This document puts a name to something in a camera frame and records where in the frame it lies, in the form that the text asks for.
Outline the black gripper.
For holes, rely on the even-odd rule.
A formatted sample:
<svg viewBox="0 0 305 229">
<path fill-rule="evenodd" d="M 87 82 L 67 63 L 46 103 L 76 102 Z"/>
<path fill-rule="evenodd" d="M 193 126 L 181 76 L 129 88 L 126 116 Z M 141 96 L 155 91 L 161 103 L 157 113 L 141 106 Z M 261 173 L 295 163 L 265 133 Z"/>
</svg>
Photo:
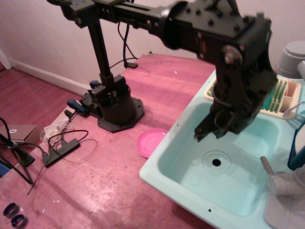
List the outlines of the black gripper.
<svg viewBox="0 0 305 229">
<path fill-rule="evenodd" d="M 260 55 L 247 69 L 219 64 L 216 80 L 210 114 L 194 130 L 197 142 L 210 133 L 217 139 L 228 132 L 241 133 L 255 119 L 277 83 L 266 54 Z"/>
</svg>

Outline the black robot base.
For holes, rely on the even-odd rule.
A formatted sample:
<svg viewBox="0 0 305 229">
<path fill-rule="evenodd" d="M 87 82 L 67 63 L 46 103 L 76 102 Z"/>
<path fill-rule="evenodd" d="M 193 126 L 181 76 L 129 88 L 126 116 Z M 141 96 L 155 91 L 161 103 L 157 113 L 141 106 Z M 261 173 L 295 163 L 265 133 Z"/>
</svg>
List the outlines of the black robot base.
<svg viewBox="0 0 305 229">
<path fill-rule="evenodd" d="M 131 89 L 122 75 L 91 81 L 90 89 L 80 100 L 86 114 L 97 118 L 97 125 L 111 133 L 135 126 L 143 117 L 144 107 L 140 99 L 131 96 Z"/>
</svg>

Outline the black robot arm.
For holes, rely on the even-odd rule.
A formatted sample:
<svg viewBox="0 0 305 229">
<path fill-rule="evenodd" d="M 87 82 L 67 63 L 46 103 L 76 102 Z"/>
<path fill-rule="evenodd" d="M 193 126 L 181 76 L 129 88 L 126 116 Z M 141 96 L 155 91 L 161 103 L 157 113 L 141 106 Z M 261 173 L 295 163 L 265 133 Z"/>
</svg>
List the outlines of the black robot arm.
<svg viewBox="0 0 305 229">
<path fill-rule="evenodd" d="M 212 133 L 238 134 L 250 125 L 278 79 L 269 61 L 271 20 L 262 13 L 241 16 L 234 0 L 179 0 L 151 8 L 124 0 L 53 0 L 66 19 L 87 27 L 100 69 L 100 83 L 81 100 L 99 126 L 117 132 L 133 127 L 142 103 L 131 97 L 126 80 L 110 71 L 100 20 L 124 22 L 159 37 L 172 50 L 183 49 L 216 67 L 209 114 L 195 128 L 202 140 Z"/>
</svg>

